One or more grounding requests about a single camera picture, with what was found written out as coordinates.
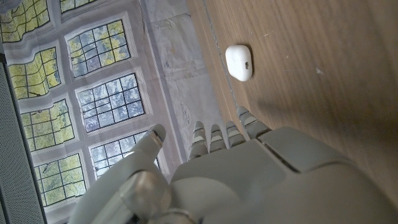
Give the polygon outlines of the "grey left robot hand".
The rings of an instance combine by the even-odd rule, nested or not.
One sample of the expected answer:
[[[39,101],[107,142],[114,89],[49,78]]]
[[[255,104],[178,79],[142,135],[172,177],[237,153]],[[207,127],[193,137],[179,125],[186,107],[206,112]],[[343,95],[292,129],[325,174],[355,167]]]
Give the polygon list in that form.
[[[155,166],[166,136],[151,127],[77,203],[70,223],[396,223],[397,207],[355,163],[246,108],[211,136],[197,122],[189,160],[170,180]]]

